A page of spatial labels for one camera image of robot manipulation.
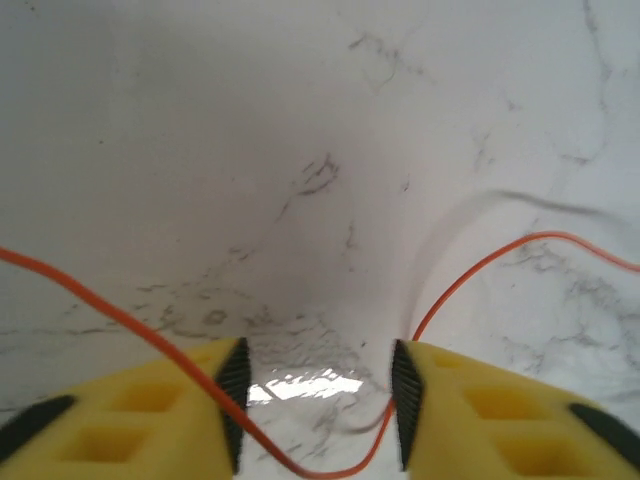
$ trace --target marble surface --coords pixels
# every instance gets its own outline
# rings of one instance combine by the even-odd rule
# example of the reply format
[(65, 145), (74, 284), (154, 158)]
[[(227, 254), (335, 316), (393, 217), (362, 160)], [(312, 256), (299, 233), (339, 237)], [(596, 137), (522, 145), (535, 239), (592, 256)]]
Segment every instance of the marble surface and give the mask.
[[(247, 335), (251, 416), (350, 466), (406, 337), (465, 268), (565, 229), (640, 260), (637, 2), (0, 4), (0, 242), (181, 346)], [(0, 266), (0, 411), (154, 358)], [(638, 278), (557, 242), (424, 340), (640, 428)], [(395, 432), (359, 478), (404, 478)], [(240, 478), (291, 478), (251, 440)]]

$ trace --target orange cable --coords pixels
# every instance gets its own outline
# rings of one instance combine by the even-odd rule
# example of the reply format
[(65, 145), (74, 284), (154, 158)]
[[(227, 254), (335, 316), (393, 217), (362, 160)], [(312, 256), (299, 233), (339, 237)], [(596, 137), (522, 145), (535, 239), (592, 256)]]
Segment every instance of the orange cable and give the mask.
[[(612, 263), (624, 270), (640, 273), (640, 265), (633, 264), (619, 257), (616, 257), (615, 255), (612, 255), (605, 250), (592, 245), (591, 243), (583, 240), (576, 235), (556, 231), (532, 233), (530, 235), (519, 238), (518, 240), (515, 240), (508, 245), (505, 245), (504, 247), (499, 248), (493, 253), (487, 255), (474, 266), (472, 266), (469, 270), (467, 270), (464, 274), (462, 274), (429, 309), (427, 314), (420, 322), (420, 325), (416, 329), (415, 333), (413, 334), (412, 339), (416, 341), (420, 338), (427, 324), (431, 321), (431, 319), (447, 301), (447, 299), (483, 267), (496, 260), (497, 258), (505, 255), (506, 253), (515, 250), (518, 247), (521, 247), (522, 245), (545, 238), (555, 238), (573, 243), (574, 245), (578, 245), (590, 251), (594, 255), (604, 259), (605, 261)], [(246, 430), (247, 433), (249, 433), (260, 445), (262, 445), (262, 447), (264, 447), (264, 449), (267, 450), (267, 452), (269, 452), (280, 464), (282, 464), (284, 467), (286, 467), (296, 475), (308, 479), (338, 479), (350, 477), (364, 470), (376, 454), (378, 447), (380, 446), (380, 442), (382, 441), (384, 432), (393, 414), (393, 401), (390, 400), (387, 404), (380, 430), (378, 431), (371, 449), (365, 455), (362, 461), (351, 468), (335, 472), (313, 472), (311, 470), (307, 470), (306, 468), (295, 463), (277, 445), (275, 445), (273, 441), (271, 441), (271, 439), (267, 437), (267, 435), (247, 416), (247, 414), (216, 384), (216, 382), (209, 378), (193, 361), (191, 361), (191, 359), (189, 359), (189, 357), (187, 357), (175, 345), (170, 343), (161, 335), (158, 335), (145, 324), (136, 320), (124, 310), (110, 304), (102, 297), (92, 292), (87, 287), (83, 286), (80, 282), (75, 280), (70, 275), (56, 269), (55, 267), (52, 267), (51, 265), (47, 265), (46, 263), (41, 262), (40, 260), (27, 257), (25, 255), (13, 252), (2, 247), (0, 247), (0, 260), (4, 260), (7, 263), (16, 265), (26, 270), (31, 270), (32, 272), (35, 272), (56, 282), (57, 284), (80, 298), (82, 301), (92, 306), (100, 313), (120, 323), (125, 328), (141, 337), (147, 343), (151, 344), (158, 351), (172, 360), (185, 374), (191, 377), (211, 398), (213, 398), (213, 400), (216, 401), (216, 403), (218, 403), (220, 408), (222, 408), (227, 414), (229, 414), (229, 416), (233, 418), (233, 420), (238, 425)]]

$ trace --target red wire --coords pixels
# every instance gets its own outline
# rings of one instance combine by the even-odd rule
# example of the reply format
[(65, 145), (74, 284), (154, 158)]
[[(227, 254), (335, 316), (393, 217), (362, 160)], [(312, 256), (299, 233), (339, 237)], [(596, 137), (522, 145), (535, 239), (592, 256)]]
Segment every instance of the red wire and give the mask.
[[(565, 232), (538, 232), (526, 235), (518, 240), (515, 240), (502, 248), (499, 248), (495, 252), (487, 255), (473, 267), (462, 274), (433, 304), (427, 314), (424, 316), (420, 325), (413, 334), (412, 340), (416, 341), (420, 339), (422, 332), (426, 328), (427, 324), (431, 321), (434, 315), (438, 312), (440, 307), (447, 301), (447, 299), (455, 293), (469, 278), (475, 275), (483, 267), (496, 260), (497, 258), (505, 255), (506, 253), (515, 250), (522, 245), (535, 240), (541, 240), (545, 238), (555, 238), (564, 240), (575, 245), (578, 245), (594, 255), (604, 259), (605, 261), (617, 265), (618, 267), (628, 270), (630, 272), (640, 273), (640, 265), (627, 262), (615, 255), (612, 255), (601, 248), (592, 245), (591, 243), (583, 240), (582, 238)], [(211, 379), (209, 378), (189, 357), (182, 353), (175, 345), (158, 335), (142, 322), (136, 320), (124, 310), (110, 304), (96, 293), (83, 286), (80, 282), (75, 280), (70, 275), (47, 265), (40, 260), (27, 257), (20, 253), (13, 252), (6, 248), (0, 247), (0, 260), (4, 260), (7, 263), (11, 263), (26, 270), (31, 270), (39, 275), (47, 277), (48, 279), (58, 283), (60, 286), (80, 298), (88, 305), (95, 308), (100, 313), (103, 313), (107, 317), (120, 323), (131, 332), (135, 333), (147, 343), (151, 344), (158, 351), (171, 359), (185, 374), (191, 377), (207, 394), (215, 400), (220, 408), (229, 414), (235, 422), (247, 431), (256, 441), (264, 447), (278, 462), (284, 467), (288, 468), (291, 472), (302, 478), (309, 479), (337, 479), (345, 478), (355, 475), (371, 462), (371, 459), (376, 454), (384, 432), (391, 420), (393, 414), (393, 402), (389, 401), (385, 409), (384, 418), (380, 430), (376, 435), (373, 446), (365, 457), (357, 465), (335, 472), (313, 472), (295, 463), (289, 458), (277, 445), (271, 441), (269, 437), (246, 415), (246, 413)]]

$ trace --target rectangular hole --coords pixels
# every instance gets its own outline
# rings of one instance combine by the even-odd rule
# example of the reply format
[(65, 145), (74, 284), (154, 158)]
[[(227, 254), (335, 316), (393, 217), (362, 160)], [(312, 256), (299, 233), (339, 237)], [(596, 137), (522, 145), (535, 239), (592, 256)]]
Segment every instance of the rectangular hole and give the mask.
[(147, 434), (145, 430), (134, 428), (85, 428), (63, 452), (62, 460), (125, 463), (140, 449)]
[(487, 420), (536, 420), (543, 409), (526, 393), (511, 387), (474, 387), (464, 396), (478, 416)]
[(433, 363), (439, 368), (456, 368), (462, 365), (460, 358), (456, 355), (448, 355), (446, 353), (438, 352), (431, 355)]
[(519, 433), (496, 439), (507, 465), (523, 477), (583, 477), (595, 473), (586, 456), (569, 439), (556, 435)]
[(149, 383), (131, 385), (111, 406), (117, 412), (166, 412), (178, 400), (182, 387)]

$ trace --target black rubber pad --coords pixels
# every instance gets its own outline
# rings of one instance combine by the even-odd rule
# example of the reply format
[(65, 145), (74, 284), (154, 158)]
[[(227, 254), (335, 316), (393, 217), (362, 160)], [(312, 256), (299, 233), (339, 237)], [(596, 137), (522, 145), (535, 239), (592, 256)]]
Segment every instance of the black rubber pad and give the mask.
[(71, 395), (55, 397), (31, 405), (0, 428), (0, 463), (43, 431), (76, 402)]
[(597, 408), (581, 403), (572, 403), (569, 405), (569, 410), (640, 472), (640, 437), (638, 434), (614, 416)]
[[(249, 364), (249, 344), (246, 338), (240, 338), (233, 347), (229, 357), (218, 370), (216, 382), (245, 412), (247, 397), (251, 386), (251, 365)], [(242, 452), (242, 436), (244, 430), (226, 413), (222, 414), (224, 433), (231, 455), (233, 473), (240, 469), (240, 453)]]
[(402, 470), (409, 466), (425, 384), (402, 340), (396, 340), (391, 365), (391, 395), (396, 404)]

